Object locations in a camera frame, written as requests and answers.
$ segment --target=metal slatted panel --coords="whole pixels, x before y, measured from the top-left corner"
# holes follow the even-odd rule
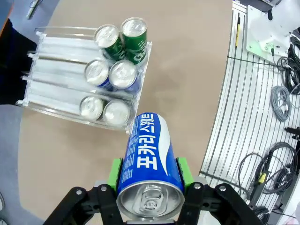
[[[237,21],[240,17],[240,38],[237,48]],[[292,135],[284,131],[289,126],[299,126],[299,109],[292,109],[290,118],[280,123],[273,113],[270,103],[272,87],[283,85],[282,74],[277,67],[246,51],[246,8],[233,3],[232,30],[229,52],[221,91],[219,107],[211,133],[207,152],[201,167],[200,176],[215,187],[227,180],[238,184],[237,174],[241,160],[255,152],[265,156],[277,142],[286,142],[296,146]],[[300,96],[293,95],[291,101],[299,105]],[[291,161],[290,151],[281,149],[274,153],[283,164]],[[241,186],[249,190],[260,158],[252,156],[246,159],[241,171]],[[282,166],[273,157],[270,169],[272,173]],[[272,210],[277,194],[263,194],[257,206]]]

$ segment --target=green can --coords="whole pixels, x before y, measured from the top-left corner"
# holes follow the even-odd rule
[[[119,61],[125,58],[125,49],[116,26],[106,24],[99,27],[94,34],[94,39],[108,59]]]
[[[132,17],[121,25],[128,60],[139,64],[147,54],[147,24],[142,18]]]

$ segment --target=blue-gray floor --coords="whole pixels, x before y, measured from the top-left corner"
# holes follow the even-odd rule
[[[32,18],[27,20],[26,15],[31,0],[14,0],[14,8],[10,16],[13,27],[37,42],[38,38],[34,29],[47,26],[58,1],[43,0]],[[17,166],[22,112],[22,108],[14,105],[0,105],[0,192],[5,201],[5,208],[0,211],[0,218],[3,218],[9,225],[41,225],[43,221],[23,209],[19,200]]]

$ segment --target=beige table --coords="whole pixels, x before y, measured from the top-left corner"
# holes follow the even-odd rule
[[[156,112],[170,130],[175,155],[198,175],[225,72],[232,3],[227,0],[61,0],[51,26],[148,23],[153,42],[139,113]],[[46,219],[74,186],[90,189],[125,154],[128,136],[24,110],[20,131],[22,206]]]

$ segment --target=pen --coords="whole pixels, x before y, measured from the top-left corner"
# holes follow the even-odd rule
[[[239,43],[239,35],[240,35],[240,14],[238,15],[238,27],[237,27],[237,31],[236,31],[236,41],[235,41],[235,47],[238,46]]]

